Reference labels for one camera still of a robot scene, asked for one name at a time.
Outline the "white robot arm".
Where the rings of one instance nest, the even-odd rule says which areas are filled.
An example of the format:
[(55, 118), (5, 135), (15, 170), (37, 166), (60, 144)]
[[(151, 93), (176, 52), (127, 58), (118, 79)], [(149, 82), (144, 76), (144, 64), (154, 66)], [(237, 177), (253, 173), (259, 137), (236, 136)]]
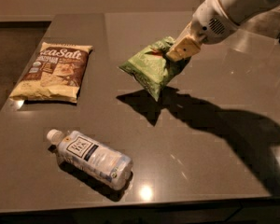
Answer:
[(186, 60), (202, 44), (220, 43), (246, 21), (278, 6), (280, 0), (204, 0), (166, 56), (173, 62)]

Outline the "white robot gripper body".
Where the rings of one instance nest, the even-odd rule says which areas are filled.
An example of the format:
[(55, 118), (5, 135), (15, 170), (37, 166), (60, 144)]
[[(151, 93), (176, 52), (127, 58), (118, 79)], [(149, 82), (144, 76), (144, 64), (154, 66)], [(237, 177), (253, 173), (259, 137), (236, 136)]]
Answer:
[(235, 10), (235, 0), (205, 0), (192, 16), (190, 33), (201, 44), (220, 43), (239, 27)]

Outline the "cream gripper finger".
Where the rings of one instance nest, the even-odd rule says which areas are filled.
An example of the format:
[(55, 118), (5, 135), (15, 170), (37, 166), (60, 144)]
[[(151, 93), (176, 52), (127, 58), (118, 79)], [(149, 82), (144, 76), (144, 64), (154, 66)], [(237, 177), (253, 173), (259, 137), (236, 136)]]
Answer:
[(170, 47), (169, 51), (166, 53), (166, 57), (173, 62), (178, 62), (190, 58), (199, 53), (200, 50), (201, 44), (193, 37), (186, 35)]
[(175, 42), (179, 42), (182, 40), (186, 35), (190, 34), (191, 23), (188, 23), (187, 26), (183, 29), (180, 35), (176, 38)]

